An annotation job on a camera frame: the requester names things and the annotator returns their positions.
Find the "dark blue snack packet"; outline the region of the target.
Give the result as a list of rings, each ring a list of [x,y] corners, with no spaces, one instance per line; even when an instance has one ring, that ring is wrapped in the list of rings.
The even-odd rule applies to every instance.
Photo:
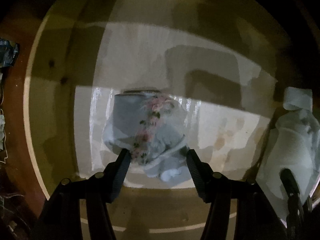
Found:
[[[1,68],[12,67],[19,55],[20,44],[6,39],[0,39],[0,64]]]

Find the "blue floral underwear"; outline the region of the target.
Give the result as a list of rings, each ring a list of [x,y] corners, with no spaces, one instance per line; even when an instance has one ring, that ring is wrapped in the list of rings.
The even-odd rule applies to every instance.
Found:
[[[168,187],[191,179],[182,105],[159,90],[128,90],[114,97],[102,139],[114,154],[129,150],[136,171]]]

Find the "wooden drawer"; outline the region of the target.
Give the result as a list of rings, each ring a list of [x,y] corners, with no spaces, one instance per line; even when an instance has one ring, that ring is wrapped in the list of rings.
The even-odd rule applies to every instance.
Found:
[[[56,0],[24,84],[42,239],[284,239],[318,183],[319,43],[275,0]]]

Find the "white pale blue underwear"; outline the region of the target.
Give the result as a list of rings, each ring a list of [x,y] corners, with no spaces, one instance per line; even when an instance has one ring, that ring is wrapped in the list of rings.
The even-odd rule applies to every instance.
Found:
[[[302,203],[319,183],[319,122],[312,113],[312,91],[287,87],[283,107],[287,113],[270,130],[257,174],[258,185],[281,221],[289,214],[281,171],[293,173]]]

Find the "white floral cloth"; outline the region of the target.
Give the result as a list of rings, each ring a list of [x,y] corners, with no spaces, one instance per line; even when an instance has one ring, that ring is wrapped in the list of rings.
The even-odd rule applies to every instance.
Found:
[[[8,153],[6,150],[6,146],[5,146],[5,142],[6,142],[6,135],[5,135],[5,117],[4,117],[4,113],[3,110],[1,109],[1,126],[0,126],[0,147],[1,147],[1,163],[5,164],[6,160],[8,158]]]

